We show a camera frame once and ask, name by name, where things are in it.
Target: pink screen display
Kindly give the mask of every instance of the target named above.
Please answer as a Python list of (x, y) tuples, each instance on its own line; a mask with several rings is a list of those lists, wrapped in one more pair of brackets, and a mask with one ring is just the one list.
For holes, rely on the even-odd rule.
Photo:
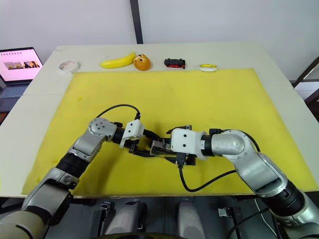
[(33, 80), (41, 67), (33, 49), (0, 52), (0, 75), (6, 82)]

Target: yellow board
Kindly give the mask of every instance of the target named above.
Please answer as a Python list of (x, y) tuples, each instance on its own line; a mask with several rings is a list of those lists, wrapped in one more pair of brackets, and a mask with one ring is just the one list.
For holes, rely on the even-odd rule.
[[(296, 144), (276, 112), (253, 69), (217, 72), (108, 72), (75, 73), (38, 151), (23, 188), (28, 194), (88, 123), (104, 109), (131, 104), (142, 113), (145, 128), (164, 137), (176, 126), (193, 130), (238, 129), (252, 135), (288, 178), (302, 190), (317, 190)], [(103, 117), (122, 122), (135, 111), (121, 107)], [(234, 169), (223, 157), (197, 160), (184, 168), (190, 188)], [(249, 194), (236, 174), (228, 175), (192, 195)], [(81, 196), (186, 195), (176, 165), (163, 158), (142, 158), (117, 144), (104, 143), (73, 191)]]

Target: small toy car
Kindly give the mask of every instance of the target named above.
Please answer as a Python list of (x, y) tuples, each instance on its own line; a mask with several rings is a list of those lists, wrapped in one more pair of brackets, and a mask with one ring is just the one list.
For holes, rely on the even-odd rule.
[(167, 67), (174, 67), (174, 68), (183, 68), (185, 69), (185, 60), (183, 59), (170, 59), (170, 58), (167, 58), (164, 60), (164, 64), (167, 66)]

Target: tape roll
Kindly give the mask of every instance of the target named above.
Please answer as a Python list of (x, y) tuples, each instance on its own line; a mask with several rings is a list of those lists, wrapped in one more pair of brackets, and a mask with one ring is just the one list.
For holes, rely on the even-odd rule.
[(201, 71), (207, 71), (207, 72), (218, 70), (218, 66), (213, 64), (201, 64), (199, 68)]
[(73, 60), (68, 60), (68, 61), (63, 61), (59, 65), (60, 71), (63, 72), (71, 72), (74, 73), (80, 68), (80, 64), (77, 61)]

